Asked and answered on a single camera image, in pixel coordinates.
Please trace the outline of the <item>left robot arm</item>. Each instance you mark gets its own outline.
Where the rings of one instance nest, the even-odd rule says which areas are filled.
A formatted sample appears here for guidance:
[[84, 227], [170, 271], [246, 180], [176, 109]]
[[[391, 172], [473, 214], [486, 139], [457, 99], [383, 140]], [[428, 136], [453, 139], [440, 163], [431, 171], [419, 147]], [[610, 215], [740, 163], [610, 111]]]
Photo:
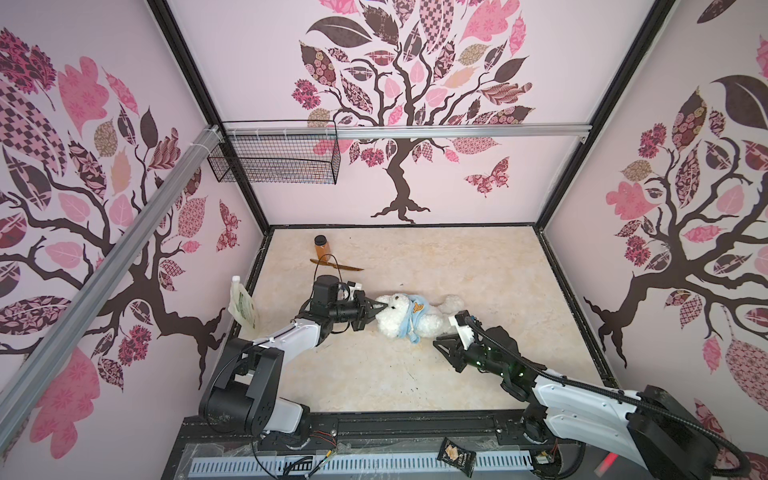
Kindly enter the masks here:
[[362, 331], [387, 305], [361, 285], [322, 275], [288, 326], [257, 340], [229, 340], [205, 388], [199, 415], [222, 434], [309, 438], [310, 409], [278, 396], [283, 368], [321, 345], [337, 324]]

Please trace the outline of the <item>light blue bear hoodie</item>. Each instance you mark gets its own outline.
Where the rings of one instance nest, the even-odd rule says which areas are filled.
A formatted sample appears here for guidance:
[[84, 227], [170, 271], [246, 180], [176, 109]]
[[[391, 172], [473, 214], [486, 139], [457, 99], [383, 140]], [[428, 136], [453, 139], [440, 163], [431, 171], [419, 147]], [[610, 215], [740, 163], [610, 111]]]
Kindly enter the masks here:
[[400, 323], [398, 330], [399, 338], [407, 338], [412, 344], [418, 344], [421, 340], [420, 334], [417, 332], [421, 319], [427, 313], [428, 302], [420, 295], [408, 295], [405, 297], [408, 300], [408, 307], [406, 314]]

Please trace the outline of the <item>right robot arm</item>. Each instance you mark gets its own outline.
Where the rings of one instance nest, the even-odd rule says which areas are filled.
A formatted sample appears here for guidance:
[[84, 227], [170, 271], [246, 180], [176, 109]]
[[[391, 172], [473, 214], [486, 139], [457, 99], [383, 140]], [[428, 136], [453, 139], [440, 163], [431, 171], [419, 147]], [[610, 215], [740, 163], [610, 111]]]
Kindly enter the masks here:
[[657, 479], [714, 475], [716, 443], [659, 388], [621, 393], [578, 386], [520, 356], [516, 341], [501, 327], [477, 339], [463, 332], [440, 335], [433, 345], [457, 372], [474, 367], [496, 375], [504, 392], [526, 403], [522, 429], [533, 442], [557, 437], [595, 446]]

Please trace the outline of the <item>white teddy bear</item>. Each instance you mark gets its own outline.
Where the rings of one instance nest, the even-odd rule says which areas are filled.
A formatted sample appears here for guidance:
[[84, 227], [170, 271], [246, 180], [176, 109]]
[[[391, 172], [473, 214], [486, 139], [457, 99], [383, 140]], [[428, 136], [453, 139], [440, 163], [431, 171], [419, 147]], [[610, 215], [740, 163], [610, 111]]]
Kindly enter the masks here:
[[405, 293], [379, 296], [376, 301], [386, 305], [375, 316], [378, 331], [387, 338], [407, 339], [413, 344], [454, 330], [450, 318], [465, 306], [457, 295], [447, 295], [437, 306], [423, 296]]

